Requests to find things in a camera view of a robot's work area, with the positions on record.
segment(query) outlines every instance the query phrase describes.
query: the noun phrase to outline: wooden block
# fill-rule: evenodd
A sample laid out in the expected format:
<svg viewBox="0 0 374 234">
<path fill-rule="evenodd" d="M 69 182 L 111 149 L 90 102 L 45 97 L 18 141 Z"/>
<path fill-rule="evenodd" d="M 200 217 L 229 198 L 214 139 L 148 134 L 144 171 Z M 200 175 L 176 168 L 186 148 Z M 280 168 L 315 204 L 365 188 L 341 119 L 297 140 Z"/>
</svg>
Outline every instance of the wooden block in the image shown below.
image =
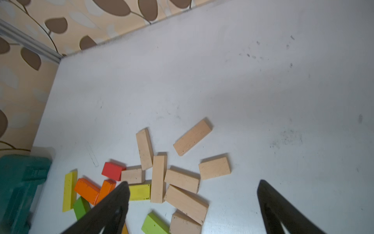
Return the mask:
<svg viewBox="0 0 374 234">
<path fill-rule="evenodd" d="M 126 169 L 122 171 L 121 181 L 127 181 L 129 185 L 143 183 L 145 181 L 145 171 L 141 168 Z"/>
<path fill-rule="evenodd" d="M 126 170 L 126 167 L 117 165 L 112 162 L 106 162 L 101 174 L 115 181 L 121 181 L 122 171 Z"/>
<path fill-rule="evenodd" d="M 140 155 L 140 163 L 143 171 L 152 167 L 153 149 L 148 129 L 145 128 L 137 133 L 137 142 Z"/>
<path fill-rule="evenodd" d="M 121 234 L 129 234 L 129 231 L 127 230 L 126 224 L 123 224 L 122 233 Z"/>
<path fill-rule="evenodd" d="M 166 167 L 168 166 L 168 156 L 158 155 L 153 157 L 152 169 L 152 187 L 151 187 L 151 202 L 163 203 L 165 195 L 166 184 L 164 182 Z"/>
<path fill-rule="evenodd" d="M 130 201 L 149 200 L 151 197 L 151 185 L 130 185 Z"/>
<path fill-rule="evenodd" d="M 200 177 L 202 180 L 231 174 L 227 157 L 210 160 L 199 164 Z"/>
<path fill-rule="evenodd" d="M 187 151 L 194 147 L 199 141 L 201 141 L 206 135 L 208 135 L 212 129 L 205 122 L 201 120 L 196 124 L 190 131 L 182 136 L 173 146 L 179 156 L 183 156 Z"/>
<path fill-rule="evenodd" d="M 80 178 L 74 190 L 92 205 L 96 204 L 100 189 L 84 178 Z"/>
<path fill-rule="evenodd" d="M 83 197 L 79 197 L 77 201 L 74 203 L 74 213 L 75 213 L 75 216 L 77 217 L 77 220 L 82 218 L 90 210 L 91 210 L 90 204 Z"/>
<path fill-rule="evenodd" d="M 77 199 L 77 193 L 74 191 L 75 184 L 77 183 L 78 172 L 72 171 L 65 175 L 64 183 L 64 199 L 62 202 L 62 211 L 68 211 L 73 208 L 73 204 Z"/>
<path fill-rule="evenodd" d="M 95 205 L 98 204 L 99 202 L 101 202 L 101 200 L 104 199 L 104 197 L 106 197 L 115 188 L 116 188 L 116 182 L 115 181 L 104 180 L 104 182 L 101 186 L 100 192 L 99 192 L 99 196 L 97 197 Z"/>
<path fill-rule="evenodd" d="M 178 188 L 197 193 L 199 190 L 200 179 L 168 169 L 166 171 L 165 182 Z"/>
<path fill-rule="evenodd" d="M 175 212 L 171 217 L 169 232 L 172 234 L 200 234 L 201 225 L 190 217 Z"/>
<path fill-rule="evenodd" d="M 206 213 L 208 212 L 208 204 L 188 196 L 172 185 L 166 191 L 165 201 L 188 215 L 197 223 L 203 224 Z"/>
<path fill-rule="evenodd" d="M 145 234 L 169 234 L 169 226 L 154 213 L 149 213 L 144 220 L 141 230 Z"/>
</svg>

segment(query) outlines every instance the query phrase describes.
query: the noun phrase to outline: wall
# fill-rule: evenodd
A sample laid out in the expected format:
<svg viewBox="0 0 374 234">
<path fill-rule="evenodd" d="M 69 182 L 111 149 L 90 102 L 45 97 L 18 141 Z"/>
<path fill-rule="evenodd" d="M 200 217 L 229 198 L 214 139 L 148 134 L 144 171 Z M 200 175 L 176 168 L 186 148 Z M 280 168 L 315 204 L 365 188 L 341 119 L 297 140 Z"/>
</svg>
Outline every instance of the wall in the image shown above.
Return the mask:
<svg viewBox="0 0 374 234">
<path fill-rule="evenodd" d="M 0 37 L 0 110 L 7 117 L 1 141 L 31 149 L 58 65 L 7 37 Z M 0 126 L 0 135 L 4 128 Z M 10 148 L 0 143 L 0 149 Z M 3 154 L 27 151 L 0 151 Z"/>
<path fill-rule="evenodd" d="M 67 55 L 208 0 L 9 0 L 0 18 Z"/>
</svg>

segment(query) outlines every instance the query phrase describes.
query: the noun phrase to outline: beige wallpaper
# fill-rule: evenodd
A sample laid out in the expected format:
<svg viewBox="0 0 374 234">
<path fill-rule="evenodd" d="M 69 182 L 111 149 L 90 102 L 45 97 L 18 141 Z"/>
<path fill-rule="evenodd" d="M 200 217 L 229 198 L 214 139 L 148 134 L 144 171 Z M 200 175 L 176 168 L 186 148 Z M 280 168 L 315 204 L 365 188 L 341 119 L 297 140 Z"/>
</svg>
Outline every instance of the beige wallpaper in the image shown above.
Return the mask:
<svg viewBox="0 0 374 234">
<path fill-rule="evenodd" d="M 0 37 L 0 156 L 27 154 L 31 149 L 57 68 L 56 63 Z"/>
<path fill-rule="evenodd" d="M 0 0 L 0 18 L 62 55 L 208 0 Z"/>
</svg>

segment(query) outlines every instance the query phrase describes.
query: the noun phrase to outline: orange wooden block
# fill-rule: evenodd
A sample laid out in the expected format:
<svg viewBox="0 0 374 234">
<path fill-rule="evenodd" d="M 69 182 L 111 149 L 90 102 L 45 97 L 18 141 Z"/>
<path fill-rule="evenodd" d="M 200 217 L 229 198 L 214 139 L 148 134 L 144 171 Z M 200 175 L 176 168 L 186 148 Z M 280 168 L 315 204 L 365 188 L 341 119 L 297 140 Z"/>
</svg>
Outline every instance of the orange wooden block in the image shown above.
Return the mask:
<svg viewBox="0 0 374 234">
<path fill-rule="evenodd" d="M 89 203 L 95 205 L 100 189 L 88 180 L 80 178 L 75 185 L 74 191 L 76 191 Z"/>
<path fill-rule="evenodd" d="M 100 192 L 99 192 L 99 196 L 97 197 L 96 204 L 101 202 L 101 200 L 104 199 L 104 197 L 106 197 L 115 188 L 116 188 L 116 182 L 115 181 L 104 180 L 104 182 L 101 186 Z"/>
</svg>

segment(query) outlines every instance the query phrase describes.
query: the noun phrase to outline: white table surface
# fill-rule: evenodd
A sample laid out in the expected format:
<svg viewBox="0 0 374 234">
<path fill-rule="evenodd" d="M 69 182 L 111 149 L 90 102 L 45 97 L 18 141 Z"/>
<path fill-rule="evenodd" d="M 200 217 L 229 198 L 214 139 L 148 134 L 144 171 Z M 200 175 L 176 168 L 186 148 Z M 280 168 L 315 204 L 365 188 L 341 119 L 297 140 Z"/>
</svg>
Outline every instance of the white table surface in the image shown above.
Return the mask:
<svg viewBox="0 0 374 234">
<path fill-rule="evenodd" d="M 371 233 L 373 19 L 365 0 L 217 0 L 63 59 L 34 142 L 53 163 L 30 234 L 76 221 L 62 213 L 69 171 L 101 185 L 105 162 L 140 165 L 145 127 L 169 167 L 228 155 L 232 174 L 200 185 L 204 234 L 265 233 L 260 179 L 327 233 Z M 205 117 L 212 133 L 179 157 L 173 144 Z M 152 210 L 169 224 L 175 208 L 131 202 L 131 234 Z"/>
</svg>

